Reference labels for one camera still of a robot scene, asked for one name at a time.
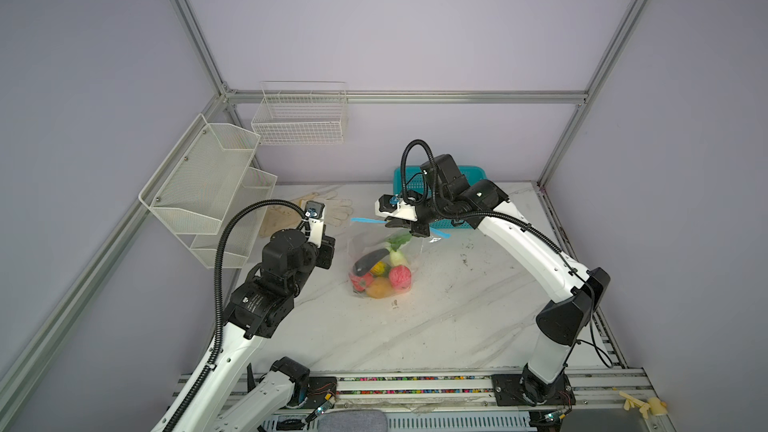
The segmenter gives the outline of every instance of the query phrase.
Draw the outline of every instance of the beige work glove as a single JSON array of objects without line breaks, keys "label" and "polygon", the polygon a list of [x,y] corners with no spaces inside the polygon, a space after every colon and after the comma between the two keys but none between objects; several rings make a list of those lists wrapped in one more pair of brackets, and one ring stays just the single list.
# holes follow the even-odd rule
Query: beige work glove
[{"label": "beige work glove", "polygon": [[[325,205],[325,224],[339,227],[354,213],[352,201],[348,198],[336,198],[338,192],[312,192],[305,196],[291,200],[294,204],[304,208],[307,201],[314,200]],[[284,228],[296,228],[301,218],[295,211],[282,206],[271,206],[266,210],[264,221],[261,223],[259,237],[271,237],[275,232]]]}]

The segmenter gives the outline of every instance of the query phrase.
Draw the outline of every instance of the white table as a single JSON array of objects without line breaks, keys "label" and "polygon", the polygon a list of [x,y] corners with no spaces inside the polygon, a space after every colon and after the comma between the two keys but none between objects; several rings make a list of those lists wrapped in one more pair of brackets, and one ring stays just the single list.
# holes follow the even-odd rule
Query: white table
[{"label": "white table", "polygon": [[[554,239],[530,182],[499,186],[536,228]],[[277,186],[273,197],[293,199],[329,190],[352,200],[355,217],[375,218],[373,203],[381,194],[392,193],[392,184]],[[346,250],[350,224],[329,226],[326,234],[336,238],[331,269],[315,269],[293,311],[258,352],[254,371],[266,372],[286,355],[315,373],[523,366],[538,336],[536,314],[548,297],[490,238],[471,229],[446,232],[450,238],[427,248],[422,266],[413,272],[410,292],[374,300],[352,292],[347,274],[353,260]],[[256,242],[238,284],[260,262],[265,243]],[[588,328],[580,337],[590,340]],[[568,364],[604,368],[586,344],[576,346]]]}]

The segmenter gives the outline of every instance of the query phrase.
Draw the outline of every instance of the plastic bag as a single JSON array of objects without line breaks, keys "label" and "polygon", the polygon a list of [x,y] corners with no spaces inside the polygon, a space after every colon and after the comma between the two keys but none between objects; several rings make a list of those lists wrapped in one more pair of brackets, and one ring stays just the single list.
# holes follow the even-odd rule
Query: plastic bag
[{"label": "plastic bag", "polygon": [[363,297],[386,298],[410,291],[424,244],[449,236],[440,232],[434,238],[416,238],[405,229],[385,228],[382,221],[353,218],[352,222],[347,246],[352,259],[350,283]]}]

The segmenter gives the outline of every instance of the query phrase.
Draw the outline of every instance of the blue plastic basket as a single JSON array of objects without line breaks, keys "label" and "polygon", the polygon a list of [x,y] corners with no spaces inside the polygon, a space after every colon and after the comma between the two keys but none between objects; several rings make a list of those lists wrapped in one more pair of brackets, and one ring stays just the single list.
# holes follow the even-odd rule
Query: blue plastic basket
[{"label": "blue plastic basket", "polygon": [[[470,186],[474,186],[476,182],[486,178],[485,177],[485,170],[479,167],[475,166],[459,166],[458,170],[464,174],[467,177],[467,182],[469,182]],[[415,190],[419,193],[424,193],[424,175],[421,174],[421,169],[418,168],[418,166],[407,166],[406,167],[406,180],[409,180],[411,177],[413,177],[413,180],[411,180],[408,183],[408,190]],[[395,169],[395,175],[394,179],[392,180],[392,193],[395,195],[398,195],[400,193],[400,189],[402,188],[402,185],[400,184],[400,168]],[[438,220],[437,222],[432,224],[432,227],[434,228],[472,228],[469,224],[461,224],[458,227],[451,226],[451,221],[449,220]]]}]

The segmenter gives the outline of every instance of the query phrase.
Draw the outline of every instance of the table surface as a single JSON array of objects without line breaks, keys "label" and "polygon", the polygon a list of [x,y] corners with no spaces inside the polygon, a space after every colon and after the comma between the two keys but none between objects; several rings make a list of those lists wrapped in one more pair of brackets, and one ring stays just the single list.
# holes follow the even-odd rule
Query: table surface
[{"label": "table surface", "polygon": [[[554,239],[530,182],[498,185],[533,226]],[[353,217],[376,218],[373,203],[392,193],[392,184],[277,186],[273,197],[291,200],[310,192],[336,192],[336,198],[352,200]],[[312,273],[293,311],[255,356],[255,371],[268,371],[283,356],[312,372],[491,370],[522,367],[530,359],[538,336],[535,317],[549,298],[501,245],[472,229],[446,230],[450,238],[424,247],[410,292],[375,300],[355,294],[347,276],[354,262],[347,242],[360,226],[346,221],[327,227],[326,234],[336,238],[333,265]],[[260,262],[265,243],[256,241],[238,285]],[[588,328],[580,338],[590,340]],[[568,364],[604,368],[586,344],[576,346]]]}]

